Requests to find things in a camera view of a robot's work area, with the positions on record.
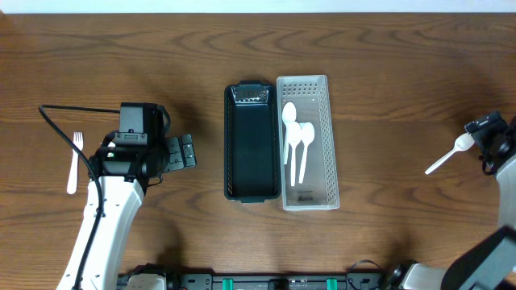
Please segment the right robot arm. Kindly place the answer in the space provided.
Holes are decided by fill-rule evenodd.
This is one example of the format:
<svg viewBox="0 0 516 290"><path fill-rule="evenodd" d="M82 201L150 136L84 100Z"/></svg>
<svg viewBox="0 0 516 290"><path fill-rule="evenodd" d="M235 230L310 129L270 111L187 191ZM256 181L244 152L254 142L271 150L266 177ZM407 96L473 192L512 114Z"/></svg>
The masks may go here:
<svg viewBox="0 0 516 290"><path fill-rule="evenodd" d="M460 256L448 269L413 260L383 278L381 289L514 289L506 277L515 270L515 121L494 111L464 126L476 144L482 172L495 178L500 201L498 230Z"/></svg>

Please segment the white plastic fork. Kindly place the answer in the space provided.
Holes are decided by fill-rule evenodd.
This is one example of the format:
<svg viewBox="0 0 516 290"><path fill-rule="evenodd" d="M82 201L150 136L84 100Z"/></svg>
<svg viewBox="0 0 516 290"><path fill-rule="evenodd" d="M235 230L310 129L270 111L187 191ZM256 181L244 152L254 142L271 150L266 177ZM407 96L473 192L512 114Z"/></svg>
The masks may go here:
<svg viewBox="0 0 516 290"><path fill-rule="evenodd" d="M83 133L80 131L73 133L73 144L80 150L84 148L84 137ZM78 154L73 151L71 167L69 171L69 179L67 184L67 193L74 194L77 191L77 182L78 182Z"/></svg>

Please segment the white plastic spoon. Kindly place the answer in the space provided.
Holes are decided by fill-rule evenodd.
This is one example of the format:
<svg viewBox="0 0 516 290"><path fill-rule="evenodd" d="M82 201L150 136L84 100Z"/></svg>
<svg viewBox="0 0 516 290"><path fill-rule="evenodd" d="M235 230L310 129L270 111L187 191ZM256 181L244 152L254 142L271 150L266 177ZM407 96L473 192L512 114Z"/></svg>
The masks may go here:
<svg viewBox="0 0 516 290"><path fill-rule="evenodd" d="M469 150L473 145L475 144L475 141L471 134L464 133L460 135L454 142L453 148L445 155L440 157L437 161L435 161L426 171L425 174L429 175L431 174L435 169L440 167L443 163L445 163L448 159L450 159L455 153L461 152L461 151L467 151Z"/></svg>
<svg viewBox="0 0 516 290"><path fill-rule="evenodd" d="M282 110L282 121L285 125L285 138L284 138L284 165L288 163L288 153L289 153L289 124L294 122L297 118L297 110L295 105L292 102L288 102L285 104Z"/></svg>
<svg viewBox="0 0 516 290"><path fill-rule="evenodd" d="M307 163L307 155L308 155L308 147L309 145L314 141L315 137L315 128L314 125L311 122L304 122L301 124L302 129L302 137L301 141L303 143L303 154L302 154L302 161L300 166L300 172L299 172L299 179L298 182L300 184L304 181L304 176L306 173L306 163Z"/></svg>
<svg viewBox="0 0 516 290"><path fill-rule="evenodd" d="M289 145L291 146L291 160L290 160L290 185L293 187L295 185L295 175L296 175L296 150L298 144L301 142L302 138L302 129L301 126L297 122L290 122L288 125L289 128Z"/></svg>

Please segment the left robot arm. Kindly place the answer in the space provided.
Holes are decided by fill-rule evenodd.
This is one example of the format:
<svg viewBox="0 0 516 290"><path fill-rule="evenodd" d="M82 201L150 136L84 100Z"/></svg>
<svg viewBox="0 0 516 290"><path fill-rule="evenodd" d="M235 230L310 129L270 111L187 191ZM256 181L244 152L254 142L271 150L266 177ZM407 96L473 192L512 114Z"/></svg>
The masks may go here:
<svg viewBox="0 0 516 290"><path fill-rule="evenodd" d="M87 204L60 289L114 289L127 236L151 180L197 164L190 135L169 137L169 113L153 103L122 103L119 128L86 160Z"/></svg>

